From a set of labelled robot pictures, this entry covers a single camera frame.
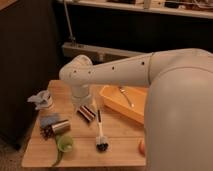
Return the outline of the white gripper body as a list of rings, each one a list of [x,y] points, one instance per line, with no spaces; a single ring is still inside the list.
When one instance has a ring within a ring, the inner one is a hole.
[[[75,103],[86,104],[87,99],[91,96],[89,85],[77,85],[71,88],[72,100]]]

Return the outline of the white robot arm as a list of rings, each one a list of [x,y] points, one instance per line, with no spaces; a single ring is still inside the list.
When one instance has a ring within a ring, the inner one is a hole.
[[[146,87],[147,171],[213,171],[213,53],[177,49],[98,65],[78,55],[59,78],[78,102],[92,84]]]

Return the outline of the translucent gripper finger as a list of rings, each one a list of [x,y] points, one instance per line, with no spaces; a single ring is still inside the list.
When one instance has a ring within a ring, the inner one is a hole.
[[[86,106],[90,109],[94,108],[93,98],[89,97],[86,102]]]
[[[79,109],[79,107],[80,107],[80,103],[75,103],[75,105],[74,105],[74,109],[75,109],[75,110],[78,110],[78,109]]]

